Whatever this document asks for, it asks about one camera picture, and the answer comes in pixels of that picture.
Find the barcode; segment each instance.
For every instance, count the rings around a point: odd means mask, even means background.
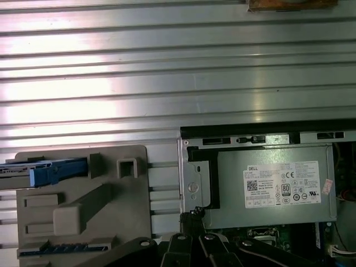
[[[257,191],[257,180],[247,181],[247,191]]]

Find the power supply label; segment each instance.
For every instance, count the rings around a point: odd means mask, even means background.
[[[317,161],[249,165],[244,185],[247,209],[321,202]]]

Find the metal side panel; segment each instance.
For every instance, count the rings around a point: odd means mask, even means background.
[[[216,0],[0,1],[1,162],[21,151],[143,144],[160,236],[179,227],[179,127],[356,117],[356,1],[246,9]],[[14,216],[11,201],[1,196],[0,218]],[[0,244],[14,250],[16,235]]]

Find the screw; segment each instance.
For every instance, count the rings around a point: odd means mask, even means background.
[[[252,243],[250,240],[245,240],[243,241],[244,246],[252,246],[254,243]]]
[[[195,192],[198,191],[198,189],[199,189],[199,185],[198,185],[198,184],[196,184],[196,183],[194,183],[194,182],[191,182],[190,184],[188,184],[188,190],[189,190],[189,192],[195,193]]]
[[[149,241],[142,241],[140,243],[141,246],[149,246],[150,245],[150,242]]]
[[[205,239],[206,240],[212,240],[212,239],[214,239],[215,238],[215,235],[206,235],[205,236]]]

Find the black plastic part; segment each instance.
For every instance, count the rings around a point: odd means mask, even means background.
[[[190,266],[192,252],[192,237],[185,234],[175,234],[171,237],[168,251],[162,259],[161,267]]]
[[[253,136],[251,139],[252,144],[266,143],[266,136]]]
[[[247,143],[247,138],[246,137],[240,137],[237,139],[237,142],[240,144]]]
[[[201,235],[199,241],[205,257],[213,267],[243,267],[236,254],[229,252],[217,235]]]
[[[288,266],[288,267],[317,267],[319,263],[306,260],[297,255],[278,249],[262,241],[248,238],[236,243],[239,255],[246,258],[251,266]]]
[[[180,214],[180,231],[185,234],[197,238],[205,234],[202,218],[204,214],[194,214],[193,212],[184,212]]]
[[[343,120],[267,122],[234,125],[182,127],[183,139],[220,137],[226,135],[258,135],[304,131],[355,130],[356,118]]]

